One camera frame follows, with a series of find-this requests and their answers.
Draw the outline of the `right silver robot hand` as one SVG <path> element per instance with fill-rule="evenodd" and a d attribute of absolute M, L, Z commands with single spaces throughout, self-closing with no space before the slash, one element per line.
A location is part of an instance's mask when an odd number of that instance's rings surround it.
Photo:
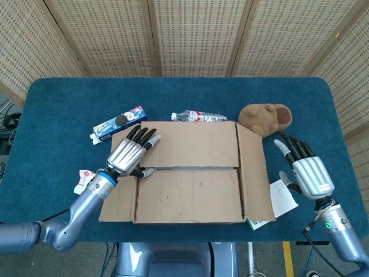
<path fill-rule="evenodd" d="M 321 158 L 305 142 L 284 134 L 281 137 L 284 141 L 275 139 L 273 142 L 282 152 L 297 180 L 297 183 L 293 183 L 285 172 L 280 171 L 280 179 L 285 186 L 310 200 L 331 196 L 335 185 Z"/>

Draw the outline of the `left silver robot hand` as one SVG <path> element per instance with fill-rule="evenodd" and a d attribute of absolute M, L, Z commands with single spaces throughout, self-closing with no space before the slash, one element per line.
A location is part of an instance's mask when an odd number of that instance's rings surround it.
<path fill-rule="evenodd" d="M 156 128 L 149 130 L 136 125 L 113 149 L 107 159 L 106 173 L 113 179 L 125 176 L 146 178 L 155 172 L 154 168 L 143 167 L 138 164 L 144 155 L 160 141 L 161 136 L 156 135 Z"/>

